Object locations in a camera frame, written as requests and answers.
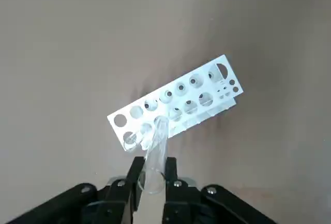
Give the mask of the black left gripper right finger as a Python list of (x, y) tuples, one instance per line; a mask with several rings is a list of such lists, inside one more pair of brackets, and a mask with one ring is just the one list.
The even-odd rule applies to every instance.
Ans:
[(162, 223), (275, 223), (224, 187), (189, 186), (177, 175), (177, 160), (165, 163), (165, 204)]

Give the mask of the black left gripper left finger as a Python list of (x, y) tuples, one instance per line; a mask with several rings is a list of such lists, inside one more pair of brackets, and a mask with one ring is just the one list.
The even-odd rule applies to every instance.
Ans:
[(133, 223), (142, 191), (138, 178), (145, 159), (135, 157), (126, 176), (102, 189), (90, 183), (78, 184), (9, 223)]

